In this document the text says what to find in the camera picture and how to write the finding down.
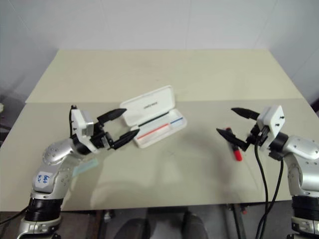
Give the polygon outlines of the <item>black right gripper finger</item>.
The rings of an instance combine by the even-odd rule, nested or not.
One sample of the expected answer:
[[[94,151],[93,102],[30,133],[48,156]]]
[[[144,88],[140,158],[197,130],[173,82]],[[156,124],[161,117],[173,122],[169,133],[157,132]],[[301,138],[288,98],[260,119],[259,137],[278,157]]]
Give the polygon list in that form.
[[[250,109],[245,109],[245,108],[236,107],[236,108],[231,108],[231,110],[246,119],[257,120],[258,116],[260,115],[259,113],[255,111],[252,111]]]
[[[241,148],[243,151],[247,150],[249,143],[238,139],[233,133],[231,133],[225,129],[217,128],[216,130],[229,143],[233,144],[234,146],[237,146],[238,148]]]

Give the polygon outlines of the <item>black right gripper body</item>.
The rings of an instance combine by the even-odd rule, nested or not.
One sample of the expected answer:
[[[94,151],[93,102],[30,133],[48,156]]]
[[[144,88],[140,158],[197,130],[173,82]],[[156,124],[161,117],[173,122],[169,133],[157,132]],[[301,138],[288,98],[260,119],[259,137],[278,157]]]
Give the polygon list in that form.
[[[255,145],[256,142],[258,146],[262,146],[268,137],[270,129],[267,125],[263,126],[262,129],[259,128],[258,124],[255,123],[250,131],[250,134],[246,138],[246,146],[249,147],[251,144]]]

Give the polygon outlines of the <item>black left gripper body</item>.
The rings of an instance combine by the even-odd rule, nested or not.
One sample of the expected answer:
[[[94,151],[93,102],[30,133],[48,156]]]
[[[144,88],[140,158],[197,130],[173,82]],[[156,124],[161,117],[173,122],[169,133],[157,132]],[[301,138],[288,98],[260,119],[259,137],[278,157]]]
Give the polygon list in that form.
[[[93,135],[91,136],[90,141],[97,148],[107,148],[113,149],[114,141],[108,132],[105,132],[103,125],[99,122],[94,124]]]

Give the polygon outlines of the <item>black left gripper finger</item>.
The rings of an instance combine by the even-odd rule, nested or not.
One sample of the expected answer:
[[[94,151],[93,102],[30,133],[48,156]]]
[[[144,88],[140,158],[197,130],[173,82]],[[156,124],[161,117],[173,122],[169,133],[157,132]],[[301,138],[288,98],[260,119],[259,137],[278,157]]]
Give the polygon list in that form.
[[[124,146],[125,144],[127,144],[131,140],[133,140],[135,138],[135,136],[139,133],[139,131],[140,131],[139,129],[128,131],[127,133],[121,135],[118,140],[114,141],[113,143],[109,143],[109,145],[110,145],[109,148],[116,150],[116,149]]]
[[[100,124],[104,124],[108,121],[112,121],[119,118],[125,111],[126,109],[114,109],[97,117],[97,120]]]

